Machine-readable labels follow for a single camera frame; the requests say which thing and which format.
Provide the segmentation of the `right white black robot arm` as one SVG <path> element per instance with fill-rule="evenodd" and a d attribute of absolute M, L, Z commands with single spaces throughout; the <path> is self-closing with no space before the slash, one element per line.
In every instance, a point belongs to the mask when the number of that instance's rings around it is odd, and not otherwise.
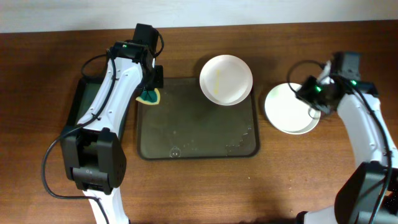
<path fill-rule="evenodd" d="M 358 60 L 317 62 L 295 96 L 311 108 L 336 112 L 347 130 L 356 170 L 332 206 L 303 211 L 296 223 L 397 223 L 397 147 L 381 113 L 373 83 L 359 77 Z"/>

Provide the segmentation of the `grey plate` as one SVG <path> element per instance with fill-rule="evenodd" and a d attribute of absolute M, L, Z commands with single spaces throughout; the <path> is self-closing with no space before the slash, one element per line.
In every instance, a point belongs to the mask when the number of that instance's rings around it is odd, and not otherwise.
<path fill-rule="evenodd" d="M 283 133 L 300 135 L 305 134 L 313 130 L 319 123 L 319 119 L 306 119 L 306 120 L 275 120 L 271 121 L 271 124 L 282 131 Z"/>

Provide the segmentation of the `white plate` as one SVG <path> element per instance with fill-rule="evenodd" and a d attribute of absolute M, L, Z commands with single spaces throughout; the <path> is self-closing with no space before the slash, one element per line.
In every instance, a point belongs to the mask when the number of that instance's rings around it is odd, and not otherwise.
<path fill-rule="evenodd" d="M 269 120 L 306 120 L 319 119 L 321 112 L 309 107 L 298 100 L 290 89 L 298 90 L 301 85 L 297 83 L 283 83 L 275 86 L 266 96 L 264 111 Z"/>

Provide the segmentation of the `yellow green sponge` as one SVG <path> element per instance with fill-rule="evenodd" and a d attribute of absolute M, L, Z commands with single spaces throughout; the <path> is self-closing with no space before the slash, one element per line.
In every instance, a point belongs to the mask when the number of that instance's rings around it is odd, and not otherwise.
<path fill-rule="evenodd" d="M 160 102 L 160 92 L 157 88 L 153 90 L 144 90 L 136 97 L 136 101 L 144 105 L 158 105 Z"/>

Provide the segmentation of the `cream plate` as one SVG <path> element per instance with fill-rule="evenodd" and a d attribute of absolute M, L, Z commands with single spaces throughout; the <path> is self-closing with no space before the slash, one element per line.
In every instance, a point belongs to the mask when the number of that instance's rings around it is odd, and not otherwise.
<path fill-rule="evenodd" d="M 234 55 L 215 56 L 203 66 L 199 77 L 203 94 L 221 106 L 245 100 L 253 86 L 252 71 L 245 61 Z"/>

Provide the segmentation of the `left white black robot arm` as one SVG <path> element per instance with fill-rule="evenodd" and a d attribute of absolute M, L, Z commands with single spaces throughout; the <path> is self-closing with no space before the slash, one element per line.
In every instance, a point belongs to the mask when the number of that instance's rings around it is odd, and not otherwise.
<path fill-rule="evenodd" d="M 127 160 L 121 136 L 131 97 L 157 105 L 162 67 L 156 41 L 116 42 L 107 53 L 106 75 L 93 101 L 60 138 L 65 173 L 83 191 L 97 223 L 129 223 L 120 186 Z"/>

